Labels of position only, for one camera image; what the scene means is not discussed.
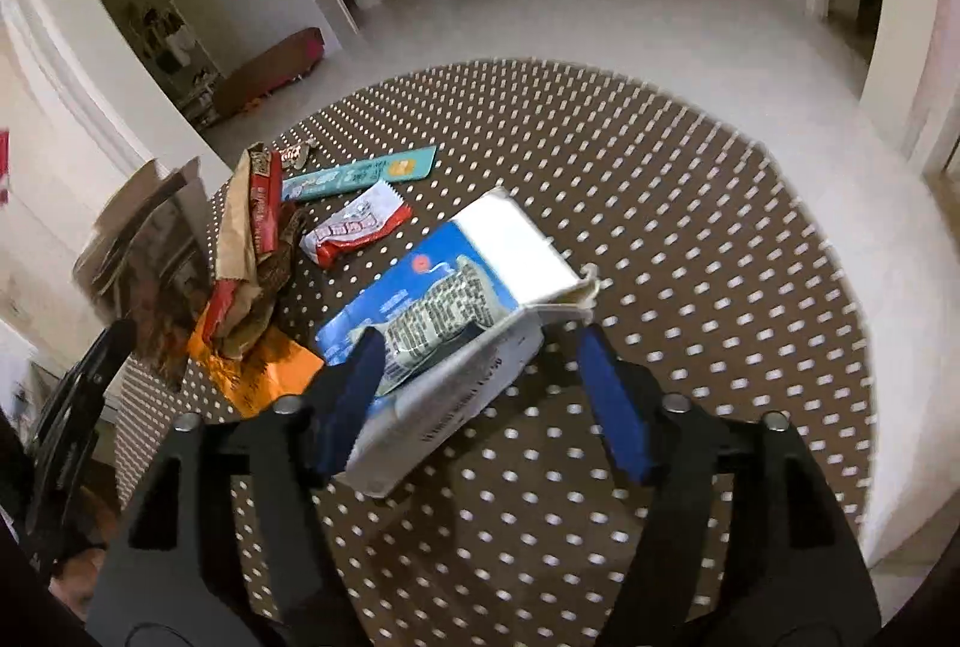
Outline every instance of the floor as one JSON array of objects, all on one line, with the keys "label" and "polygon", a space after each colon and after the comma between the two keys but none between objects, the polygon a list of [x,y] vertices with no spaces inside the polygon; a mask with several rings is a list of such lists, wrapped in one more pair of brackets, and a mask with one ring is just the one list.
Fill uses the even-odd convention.
[{"label": "floor", "polygon": [[869,561],[942,505],[947,492],[917,483],[950,475],[935,469],[952,453],[923,439],[949,438],[944,417],[960,414],[960,265],[930,191],[859,113],[866,65],[832,31],[776,0],[392,0],[362,29],[310,78],[206,133],[210,145],[234,164],[356,89],[477,58],[566,60],[668,89],[767,146],[867,319],[881,409]]}]

